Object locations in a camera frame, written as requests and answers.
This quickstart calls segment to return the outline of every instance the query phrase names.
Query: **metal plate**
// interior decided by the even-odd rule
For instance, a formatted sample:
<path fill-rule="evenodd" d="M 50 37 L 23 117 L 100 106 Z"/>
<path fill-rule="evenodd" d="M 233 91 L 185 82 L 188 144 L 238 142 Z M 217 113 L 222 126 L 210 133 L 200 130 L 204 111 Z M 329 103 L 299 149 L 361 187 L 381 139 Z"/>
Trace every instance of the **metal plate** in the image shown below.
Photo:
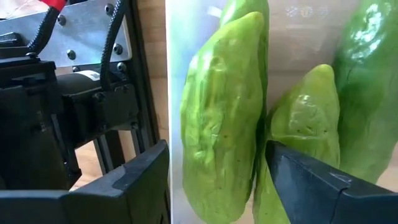
<path fill-rule="evenodd" d="M 56 23 L 49 43 L 39 55 L 40 58 L 53 60 L 57 67 L 100 63 L 111 22 L 111 16 L 106 14 L 105 6 L 115 2 L 115 0 L 93 0 L 63 8 L 61 15 L 65 16 L 66 23 L 64 26 Z M 0 34 L 17 32 L 29 42 L 34 38 L 44 15 L 45 12 L 1 21 Z M 122 46 L 123 52 L 120 55 L 113 52 L 112 62 L 131 58 L 131 46 L 127 41 L 127 35 L 126 18 L 124 18 L 115 41 Z M 68 58 L 68 50 L 75 51 L 76 59 Z"/>

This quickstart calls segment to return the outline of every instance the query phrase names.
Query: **green chayote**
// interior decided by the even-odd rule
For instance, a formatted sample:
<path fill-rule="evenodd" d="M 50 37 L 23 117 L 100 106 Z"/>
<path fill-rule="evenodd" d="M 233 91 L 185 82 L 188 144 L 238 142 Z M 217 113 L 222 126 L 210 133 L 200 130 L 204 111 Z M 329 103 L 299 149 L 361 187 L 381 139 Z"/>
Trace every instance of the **green chayote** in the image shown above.
<path fill-rule="evenodd" d="M 264 28 L 261 32 L 258 47 L 259 71 L 262 86 L 263 109 L 257 125 L 257 148 L 264 147 L 265 117 L 267 113 L 268 85 L 268 36 L 269 36 L 269 6 L 268 0 L 229 0 L 223 9 L 220 26 L 243 17 L 249 12 L 260 12 L 264 18 Z"/>
<path fill-rule="evenodd" d="M 206 223 L 243 213 L 252 189 L 263 105 L 257 48 L 264 27 L 251 12 L 221 27 L 190 63 L 180 107 L 183 188 Z"/>
<path fill-rule="evenodd" d="M 319 65 L 271 109 L 267 116 L 268 139 L 337 168 L 340 163 L 339 112 L 333 70 L 329 65 Z M 260 159 L 254 191 L 255 223 L 290 223 L 272 183 L 264 151 Z"/>
<path fill-rule="evenodd" d="M 398 1 L 362 0 L 333 68 L 340 99 L 340 169 L 376 183 L 398 141 Z"/>

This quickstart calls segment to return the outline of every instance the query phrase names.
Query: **wire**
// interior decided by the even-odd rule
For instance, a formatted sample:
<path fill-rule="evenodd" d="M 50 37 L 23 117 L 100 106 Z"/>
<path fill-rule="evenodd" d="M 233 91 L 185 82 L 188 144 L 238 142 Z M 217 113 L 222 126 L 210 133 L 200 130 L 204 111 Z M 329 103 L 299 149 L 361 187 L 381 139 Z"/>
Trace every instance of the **wire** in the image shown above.
<path fill-rule="evenodd" d="M 113 9 L 111 23 L 109 25 L 108 34 L 105 40 L 105 46 L 101 57 L 101 70 L 99 75 L 99 82 L 104 91 L 112 91 L 111 81 L 109 79 L 109 63 L 112 56 L 112 48 L 119 28 L 122 24 L 124 11 L 126 8 L 126 0 L 118 0 Z"/>
<path fill-rule="evenodd" d="M 35 38 L 27 45 L 31 52 L 35 52 L 38 55 L 47 45 L 59 14 L 60 11 L 56 8 L 49 7 L 37 30 Z"/>

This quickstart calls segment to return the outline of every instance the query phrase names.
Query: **screw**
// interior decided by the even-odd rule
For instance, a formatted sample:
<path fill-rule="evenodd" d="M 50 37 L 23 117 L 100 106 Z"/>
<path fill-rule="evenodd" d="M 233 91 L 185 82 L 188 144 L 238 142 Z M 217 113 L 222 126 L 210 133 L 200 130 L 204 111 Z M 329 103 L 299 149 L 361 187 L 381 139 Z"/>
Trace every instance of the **screw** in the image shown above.
<path fill-rule="evenodd" d="M 65 18 L 64 15 L 59 15 L 57 17 L 57 21 L 61 26 L 64 26 L 67 23 L 67 19 Z"/>
<path fill-rule="evenodd" d="M 123 52 L 123 47 L 120 44 L 114 44 L 113 45 L 113 52 L 117 55 L 121 55 Z"/>
<path fill-rule="evenodd" d="M 35 52 L 29 52 L 29 53 L 26 53 L 25 56 L 28 56 L 30 58 L 36 58 L 37 54 Z"/>
<path fill-rule="evenodd" d="M 80 72 L 80 68 L 77 66 L 72 67 L 73 72 Z"/>
<path fill-rule="evenodd" d="M 120 72 L 125 72 L 127 70 L 127 67 L 123 62 L 119 62 L 117 68 Z"/>
<path fill-rule="evenodd" d="M 114 6 L 112 4 L 107 4 L 105 6 L 105 12 L 108 16 L 112 16 Z"/>
<path fill-rule="evenodd" d="M 76 53 L 73 50 L 68 50 L 67 51 L 67 55 L 68 55 L 68 58 L 70 60 L 75 60 L 76 59 Z"/>

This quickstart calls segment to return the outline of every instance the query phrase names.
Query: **transparent container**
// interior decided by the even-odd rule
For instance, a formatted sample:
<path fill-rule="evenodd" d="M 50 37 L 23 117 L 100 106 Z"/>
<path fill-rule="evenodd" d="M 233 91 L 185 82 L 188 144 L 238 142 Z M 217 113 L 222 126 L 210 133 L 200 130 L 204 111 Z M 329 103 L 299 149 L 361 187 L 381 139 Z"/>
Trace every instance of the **transparent container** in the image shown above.
<path fill-rule="evenodd" d="M 311 68 L 331 64 L 343 26 L 358 3 L 359 0 L 269 0 L 267 108 Z M 179 109 L 188 65 L 219 28 L 225 4 L 226 0 L 166 0 L 173 224 L 203 223 L 182 188 Z M 377 184 L 398 191 L 398 150 Z M 235 223 L 253 223 L 251 205 L 252 198 Z"/>

